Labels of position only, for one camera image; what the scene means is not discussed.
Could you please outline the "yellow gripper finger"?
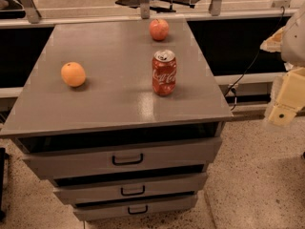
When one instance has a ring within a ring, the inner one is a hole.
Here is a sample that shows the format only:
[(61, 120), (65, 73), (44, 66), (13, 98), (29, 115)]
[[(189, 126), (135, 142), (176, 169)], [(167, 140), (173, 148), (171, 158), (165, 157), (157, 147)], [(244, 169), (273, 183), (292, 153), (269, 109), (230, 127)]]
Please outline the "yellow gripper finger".
[(282, 34), (284, 28), (280, 28), (262, 42), (260, 49), (265, 52), (281, 52)]
[(273, 83), (265, 120), (274, 126), (288, 126), (305, 107), (305, 68), (295, 68)]

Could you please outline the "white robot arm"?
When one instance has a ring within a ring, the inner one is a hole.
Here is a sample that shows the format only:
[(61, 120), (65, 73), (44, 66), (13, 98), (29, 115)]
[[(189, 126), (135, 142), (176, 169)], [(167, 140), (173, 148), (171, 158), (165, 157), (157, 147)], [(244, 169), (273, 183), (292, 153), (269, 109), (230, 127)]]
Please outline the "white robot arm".
[(275, 126), (288, 126), (305, 107), (305, 4), (286, 25), (260, 45), (265, 52), (279, 52), (290, 69), (274, 80), (265, 119)]

